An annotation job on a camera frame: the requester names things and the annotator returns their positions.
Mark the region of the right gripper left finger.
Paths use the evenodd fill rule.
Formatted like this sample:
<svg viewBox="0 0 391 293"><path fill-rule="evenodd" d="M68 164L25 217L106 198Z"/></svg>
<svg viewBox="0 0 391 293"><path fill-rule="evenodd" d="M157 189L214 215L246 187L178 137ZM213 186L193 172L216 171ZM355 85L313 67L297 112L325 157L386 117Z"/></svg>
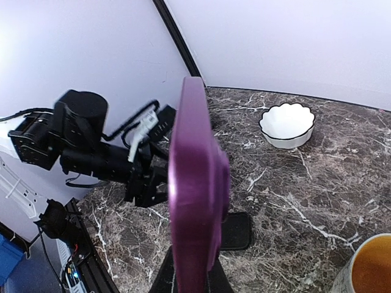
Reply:
<svg viewBox="0 0 391 293"><path fill-rule="evenodd" d="M169 247L149 293L177 293L172 247Z"/></svg>

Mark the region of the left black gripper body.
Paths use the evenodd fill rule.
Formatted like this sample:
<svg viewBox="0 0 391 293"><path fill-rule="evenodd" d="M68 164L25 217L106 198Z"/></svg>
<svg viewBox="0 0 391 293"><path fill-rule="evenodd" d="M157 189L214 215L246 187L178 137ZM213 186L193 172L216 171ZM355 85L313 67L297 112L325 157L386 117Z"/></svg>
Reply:
<svg viewBox="0 0 391 293"><path fill-rule="evenodd" d="M152 165L155 156L166 161L166 166ZM148 143L138 149L126 183L124 201L141 208L149 208L167 201L168 193L158 192L158 186L167 184L168 158L168 153L156 143Z"/></svg>

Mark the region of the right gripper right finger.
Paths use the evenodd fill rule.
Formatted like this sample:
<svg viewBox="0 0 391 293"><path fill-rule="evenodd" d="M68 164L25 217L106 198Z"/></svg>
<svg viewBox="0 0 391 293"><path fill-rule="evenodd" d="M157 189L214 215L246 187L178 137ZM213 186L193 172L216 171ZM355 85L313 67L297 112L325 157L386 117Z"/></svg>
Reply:
<svg viewBox="0 0 391 293"><path fill-rule="evenodd" d="M208 272L204 287L205 293L234 293L219 259L215 260Z"/></svg>

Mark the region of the purple smartphone dark screen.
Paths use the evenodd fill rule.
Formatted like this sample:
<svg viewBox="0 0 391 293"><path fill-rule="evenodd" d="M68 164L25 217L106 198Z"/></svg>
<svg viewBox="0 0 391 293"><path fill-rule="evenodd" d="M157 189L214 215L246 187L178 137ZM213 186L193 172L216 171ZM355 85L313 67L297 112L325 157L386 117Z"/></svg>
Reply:
<svg viewBox="0 0 391 293"><path fill-rule="evenodd" d="M169 214L179 292L203 292L221 247L229 161L214 138L199 77L183 80L169 147Z"/></svg>

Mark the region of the black phone case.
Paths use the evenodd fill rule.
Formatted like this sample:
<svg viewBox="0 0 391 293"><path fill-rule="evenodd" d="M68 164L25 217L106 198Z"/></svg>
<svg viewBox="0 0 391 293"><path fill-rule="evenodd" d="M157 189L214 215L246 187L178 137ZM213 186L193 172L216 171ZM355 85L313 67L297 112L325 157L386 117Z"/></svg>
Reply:
<svg viewBox="0 0 391 293"><path fill-rule="evenodd" d="M251 216L246 212L228 213L222 223L221 251L246 250L251 241Z"/></svg>

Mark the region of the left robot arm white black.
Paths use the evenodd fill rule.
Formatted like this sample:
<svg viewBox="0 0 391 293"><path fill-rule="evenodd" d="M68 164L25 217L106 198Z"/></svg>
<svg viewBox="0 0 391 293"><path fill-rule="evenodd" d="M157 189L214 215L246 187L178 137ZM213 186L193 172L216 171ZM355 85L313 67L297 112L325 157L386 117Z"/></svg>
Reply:
<svg viewBox="0 0 391 293"><path fill-rule="evenodd" d="M158 187L167 182L167 160L158 142L173 126L176 111L152 100L112 134L103 133L108 102L92 92L67 91L52 109L32 108L1 119L1 151L26 164L51 170L60 163L74 172L126 186L125 201L149 208L168 195Z"/></svg>

